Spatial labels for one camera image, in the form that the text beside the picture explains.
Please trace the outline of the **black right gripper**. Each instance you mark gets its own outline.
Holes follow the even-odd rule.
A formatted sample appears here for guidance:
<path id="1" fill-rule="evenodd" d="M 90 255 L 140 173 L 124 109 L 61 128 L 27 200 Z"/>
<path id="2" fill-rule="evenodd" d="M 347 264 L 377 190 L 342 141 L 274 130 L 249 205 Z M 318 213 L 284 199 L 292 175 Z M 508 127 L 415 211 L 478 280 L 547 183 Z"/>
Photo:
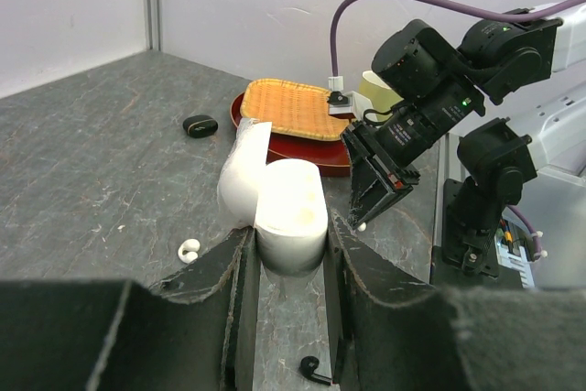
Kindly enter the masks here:
<path id="1" fill-rule="evenodd" d="M 456 102 L 398 103 L 381 125 L 359 120 L 342 132 L 351 161 L 348 224 L 357 229 L 404 199 L 420 174 L 416 158 L 458 124 Z"/>

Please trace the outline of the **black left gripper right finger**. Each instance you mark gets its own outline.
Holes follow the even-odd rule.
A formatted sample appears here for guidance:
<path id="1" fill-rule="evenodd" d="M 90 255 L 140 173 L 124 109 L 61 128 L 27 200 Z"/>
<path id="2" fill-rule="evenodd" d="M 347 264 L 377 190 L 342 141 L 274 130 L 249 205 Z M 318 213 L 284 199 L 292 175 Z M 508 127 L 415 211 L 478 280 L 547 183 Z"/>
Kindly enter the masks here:
<path id="1" fill-rule="evenodd" d="M 337 212 L 325 298 L 343 390 L 582 390 L 585 293 L 436 288 L 381 257 Z"/>

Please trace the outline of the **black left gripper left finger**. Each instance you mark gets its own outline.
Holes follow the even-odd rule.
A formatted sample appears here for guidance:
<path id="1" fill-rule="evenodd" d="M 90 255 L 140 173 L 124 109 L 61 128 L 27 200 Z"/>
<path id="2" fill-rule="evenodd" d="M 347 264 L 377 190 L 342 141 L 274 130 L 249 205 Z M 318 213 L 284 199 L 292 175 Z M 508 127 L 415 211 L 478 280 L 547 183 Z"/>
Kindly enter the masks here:
<path id="1" fill-rule="evenodd" d="M 249 390 L 260 261 L 251 228 L 146 288 L 5 281 L 4 390 Z"/>

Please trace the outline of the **white earbud charging case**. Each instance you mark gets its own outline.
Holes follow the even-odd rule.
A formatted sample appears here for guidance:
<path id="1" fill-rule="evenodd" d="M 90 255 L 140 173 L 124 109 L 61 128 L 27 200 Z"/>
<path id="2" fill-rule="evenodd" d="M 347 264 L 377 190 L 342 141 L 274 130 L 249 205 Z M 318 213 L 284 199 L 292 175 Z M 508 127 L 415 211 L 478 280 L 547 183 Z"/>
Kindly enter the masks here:
<path id="1" fill-rule="evenodd" d="M 267 161 L 270 122 L 238 125 L 217 186 L 218 202 L 235 226 L 252 226 L 264 266 L 280 277 L 317 270 L 325 250 L 328 210 L 318 167 L 304 159 Z"/>

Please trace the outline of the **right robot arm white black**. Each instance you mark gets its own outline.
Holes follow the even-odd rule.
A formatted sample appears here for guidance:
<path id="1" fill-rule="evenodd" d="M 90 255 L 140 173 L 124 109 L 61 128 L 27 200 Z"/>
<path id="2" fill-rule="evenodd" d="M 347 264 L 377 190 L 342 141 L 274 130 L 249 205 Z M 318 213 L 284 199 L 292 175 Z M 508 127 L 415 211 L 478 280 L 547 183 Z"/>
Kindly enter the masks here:
<path id="1" fill-rule="evenodd" d="M 469 114 L 545 81 L 585 59 L 585 0 L 495 13 L 450 0 L 414 0 L 476 18 L 453 47 L 435 28 L 410 21 L 376 52 L 374 74 L 399 95 L 380 121 L 356 106 L 333 73 L 332 116 L 346 118 L 342 142 L 351 162 L 349 223 L 372 221 L 418 184 L 415 160 Z M 494 238 L 505 210 L 520 202 L 524 185 L 557 154 L 585 138 L 585 89 L 515 118 L 495 118 L 463 137 L 457 157 L 463 181 L 443 187 L 441 240 L 434 273 L 496 279 Z"/>

